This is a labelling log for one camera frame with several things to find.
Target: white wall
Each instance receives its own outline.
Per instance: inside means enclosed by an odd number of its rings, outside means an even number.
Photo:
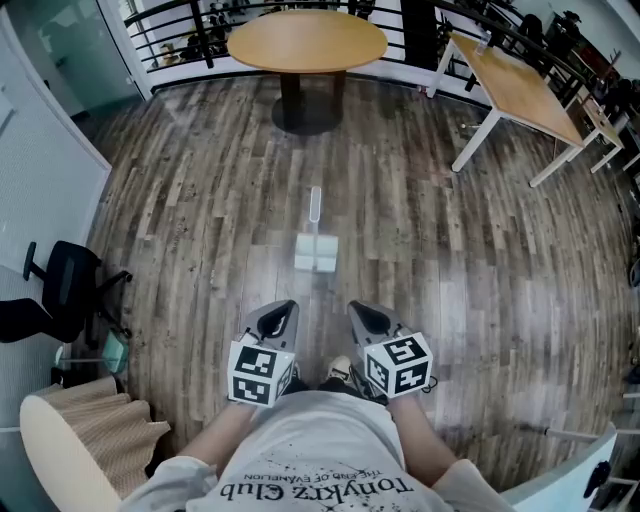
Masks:
[[[10,44],[0,34],[0,83],[15,109],[0,133],[0,265],[21,272],[32,240],[40,264],[56,241],[86,240],[109,169],[49,109]]]
[[[553,19],[553,11],[578,13],[582,35],[609,60],[616,50],[622,51],[616,69],[624,77],[640,78],[640,41],[607,1],[628,3],[627,0],[514,0],[513,5],[522,14],[535,14],[545,30]]]
[[[640,14],[628,0],[607,0],[611,8],[616,11],[620,19],[625,22],[629,30],[640,41]]]

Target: person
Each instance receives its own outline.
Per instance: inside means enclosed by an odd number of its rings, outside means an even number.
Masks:
[[[334,360],[318,390],[294,374],[273,408],[230,403],[120,512],[513,512],[431,427],[418,397],[385,407]]]
[[[557,16],[554,21],[556,30],[549,41],[548,49],[556,57],[565,60],[582,37],[578,28],[578,23],[582,20],[572,11],[564,11],[563,14],[563,18]]]
[[[522,24],[518,27],[518,33],[522,34],[530,41],[534,42],[540,47],[544,47],[543,43],[543,35],[542,35],[542,22],[540,18],[535,16],[534,14],[527,14],[523,20]],[[513,39],[511,41],[510,49],[513,50],[518,42],[517,39]],[[538,69],[541,72],[544,72],[547,67],[549,69],[550,66],[545,66],[544,62],[541,62],[540,54],[535,50],[530,50],[529,48],[525,48],[524,50],[525,60],[533,65],[534,68]]]
[[[633,86],[631,81],[623,78],[612,87],[604,98],[604,113],[615,124],[618,118],[627,113],[632,117],[631,103],[633,101]]]

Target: wooden floor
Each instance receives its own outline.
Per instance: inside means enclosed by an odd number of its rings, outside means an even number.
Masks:
[[[423,395],[428,415],[498,489],[570,455],[541,428],[603,431],[622,408],[639,308],[626,282],[628,191],[614,170],[589,173],[602,148],[532,190],[553,140],[505,120],[450,171],[472,136],[460,124],[482,109],[350,79],[342,125],[301,138],[273,126],[278,96],[275,77],[173,87],[97,140],[113,172],[90,245],[108,272],[134,274],[128,387],[171,423],[166,454],[224,406],[244,316],[284,298],[301,307],[310,381],[351,353],[354,298],[428,335],[440,381]],[[320,231],[340,240],[332,275],[293,268],[313,185]]]

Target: black railing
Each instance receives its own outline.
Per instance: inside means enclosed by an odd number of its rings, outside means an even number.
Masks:
[[[531,41],[530,39],[528,39],[527,37],[525,37],[524,35],[520,34],[519,32],[511,30],[510,28],[503,25],[499,21],[491,19],[476,11],[467,9],[460,5],[447,2],[445,0],[420,0],[420,1],[426,4],[429,4],[433,7],[438,7],[444,11],[460,14],[472,20],[476,24],[480,25],[484,30],[491,30],[492,40],[490,45],[499,46],[506,53],[518,59],[524,60],[528,64],[532,65],[533,67],[541,71],[542,74],[545,74],[545,75],[548,74],[548,76],[550,77],[550,82],[554,86],[553,89],[555,90],[557,96],[560,98],[560,100],[564,104],[566,104],[571,98],[573,98],[577,90],[582,85],[587,84],[587,79],[584,76],[582,76],[578,70],[574,69],[569,63],[559,59],[556,55],[550,53],[547,50],[547,48],[545,48],[547,43],[544,40],[544,38],[542,39],[543,46],[540,46],[535,42]],[[499,1],[493,2],[493,3],[501,7],[508,8],[508,4],[503,4],[502,2],[499,2]],[[348,2],[332,2],[332,1],[324,2],[324,1],[298,0],[298,1],[285,1],[285,2],[265,2],[262,4],[247,4],[243,6],[224,7],[222,9],[217,9],[213,11],[200,12],[197,0],[171,0],[164,4],[158,5],[146,11],[139,12],[130,16],[125,20],[125,25],[129,27],[132,24],[136,24],[136,26],[142,27],[141,22],[143,20],[149,20],[149,18],[157,14],[164,13],[182,6],[188,6],[190,8],[191,13],[189,16],[176,17],[176,19],[174,20],[160,23],[155,26],[151,26],[149,24],[148,27],[144,28],[143,30],[140,30],[139,32],[131,36],[131,38],[134,41],[134,45],[136,46],[136,49],[140,50],[143,48],[149,48],[151,51],[150,56],[147,56],[141,59],[142,62],[154,61],[154,65],[151,66],[147,70],[147,72],[152,73],[152,72],[166,69],[169,67],[179,66],[179,65],[198,62],[198,61],[205,61],[207,63],[207,66],[209,68],[212,68],[214,66],[215,59],[229,56],[229,54],[226,51],[226,41],[227,41],[226,35],[224,36],[223,39],[220,39],[219,37],[215,37],[215,36],[212,39],[212,35],[214,32],[220,35],[219,34],[220,31],[233,29],[235,27],[243,25],[245,22],[243,21],[243,22],[234,22],[234,23],[224,23],[220,25],[205,27],[205,24],[203,23],[203,19],[206,19],[211,15],[217,15],[219,13],[234,13],[237,11],[247,11],[251,9],[264,10],[269,8],[284,9],[284,8],[309,8],[309,7],[316,7],[316,8],[347,7],[348,11],[351,14],[355,14],[356,9],[358,9],[359,7],[359,4],[357,0],[349,0]],[[369,9],[373,11],[391,13],[398,16],[404,15],[405,17],[414,16],[414,15],[419,16],[418,13],[410,13],[410,12],[408,13],[406,11],[405,12],[397,11],[397,10],[387,9],[384,7],[377,7],[377,6],[370,6]],[[190,20],[193,20],[194,22],[194,30],[178,32],[178,33],[171,34],[169,36],[162,37],[155,40],[151,40],[151,38],[148,37],[149,33],[154,30],[158,30],[160,28],[165,28],[165,27],[174,25],[176,23],[190,21]],[[425,20],[425,23],[434,23],[434,20]],[[456,27],[451,23],[449,23],[448,21],[441,22],[439,20],[435,20],[435,24],[437,29],[439,30],[434,31],[433,34],[426,34],[424,32],[416,32],[415,30],[412,31],[412,30],[407,30],[405,28],[393,27],[388,25],[378,24],[377,26],[384,30],[401,32],[403,34],[408,34],[408,35],[414,34],[414,35],[420,35],[421,37],[428,37],[433,42],[435,42],[440,46],[440,48],[437,49],[438,55],[440,55],[441,51],[444,49],[444,45],[446,44],[446,40],[443,41],[441,38],[440,39],[438,38],[438,32],[440,31],[456,30],[457,32],[470,35],[474,38],[478,37],[477,34],[470,32],[468,30],[462,29],[460,27]],[[143,44],[139,44],[142,41],[137,40],[137,38],[139,38],[140,36],[144,36],[144,39],[142,40],[144,41]],[[183,37],[190,38],[190,41],[188,41],[186,46],[180,46],[178,48],[171,48],[167,51],[154,53],[154,47],[156,47],[157,45],[167,41],[175,40],[178,38],[183,38]],[[407,44],[390,43],[389,46],[392,48],[400,48],[405,50],[406,49],[420,50],[420,48],[416,48],[415,45],[412,46]],[[187,52],[188,54],[185,56],[185,58],[180,57],[181,60],[178,62],[167,63],[162,66],[157,65],[158,59],[162,57],[166,57],[169,55],[180,56],[181,54],[184,55],[185,52]],[[406,64],[406,62],[404,61],[401,61],[399,59],[389,58],[389,57],[382,57],[381,60]],[[447,74],[450,76],[454,76],[456,78],[468,80],[467,89],[470,90],[475,83],[473,75],[471,75],[471,78],[469,78],[469,77],[456,74],[454,71],[454,65],[467,67],[467,64],[463,61],[452,59],[452,64],[447,70]],[[561,70],[563,74],[562,75],[553,74],[553,73],[549,74],[553,66]]]

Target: white table leg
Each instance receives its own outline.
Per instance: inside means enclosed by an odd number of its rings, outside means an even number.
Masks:
[[[614,156],[616,156],[620,150],[622,148],[619,148],[618,146],[616,146],[614,149],[612,149],[611,151],[609,151],[606,155],[604,155],[604,158],[602,160],[600,160],[596,165],[594,165],[591,168],[591,174],[593,174],[594,172],[596,172],[598,169],[600,169],[600,167],[602,167],[604,164],[606,164],[609,160],[611,160]]]
[[[617,428],[616,432],[618,434],[627,435],[627,436],[637,436],[640,435],[640,430],[637,429],[628,429],[628,428]]]
[[[453,40],[449,39],[449,43],[447,44],[444,53],[442,54],[442,58],[440,59],[440,64],[438,64],[438,70],[436,71],[436,76],[433,77],[433,81],[427,89],[427,97],[433,98],[438,90],[438,85],[440,85],[440,80],[442,79],[442,75],[447,70],[447,66],[449,65],[449,61],[453,56],[453,50],[455,45],[453,44]]]
[[[544,435],[547,437],[555,437],[557,439],[563,439],[565,441],[577,441],[579,443],[592,443],[598,436],[592,434],[583,434],[582,432],[568,432],[566,430],[555,430],[548,428],[544,431]]]
[[[640,152],[636,156],[634,156],[631,159],[631,161],[622,168],[622,170],[626,171],[629,167],[631,167],[633,164],[635,164],[638,160],[640,160]]]
[[[476,149],[478,149],[478,146],[482,143],[485,137],[489,135],[489,132],[501,117],[502,114],[499,110],[495,108],[491,109],[491,112],[489,112],[489,115],[485,117],[484,121],[482,122],[474,136],[471,137],[471,140],[469,142],[467,142],[467,145],[462,150],[462,153],[460,153],[458,155],[458,158],[456,158],[456,161],[453,162],[453,165],[451,166],[451,170],[453,170],[453,172],[460,172],[462,166],[466,164],[467,160],[471,158],[471,155],[475,153]]]
[[[629,510],[629,503],[631,503],[631,499],[633,498],[633,495],[638,490],[638,485],[640,485],[640,482],[637,482],[635,480],[628,480],[626,478],[615,478],[615,477],[609,477],[607,479],[607,482],[611,482],[612,484],[623,484],[623,485],[629,486],[629,490],[622,498],[622,501],[620,501],[620,503],[618,503],[618,506],[615,508],[616,512]]]
[[[582,147],[576,148],[576,150],[568,158],[567,162],[571,162],[575,157],[582,153],[582,150],[584,150],[589,144],[596,140],[596,137],[599,134],[600,132],[598,130],[593,130],[589,135],[587,135],[587,138],[582,141]]]
[[[558,170],[558,167],[560,167],[567,160],[572,158],[572,156],[574,156],[574,153],[576,152],[576,150],[578,152],[580,152],[580,148],[575,148],[573,146],[569,146],[567,149],[565,149],[562,153],[560,153],[556,157],[556,159],[553,162],[551,162],[549,165],[547,165],[540,174],[538,174],[535,178],[533,178],[529,182],[529,186],[531,188],[536,188],[538,185],[540,185],[540,183],[542,183],[549,176],[551,176],[554,172],[556,172]]]
[[[564,111],[565,112],[569,112],[569,109],[571,108],[571,105],[573,105],[573,102],[576,101],[577,97],[578,97],[578,95],[576,94],[573,98],[571,98],[571,101],[569,103],[567,103],[566,107],[564,107]]]

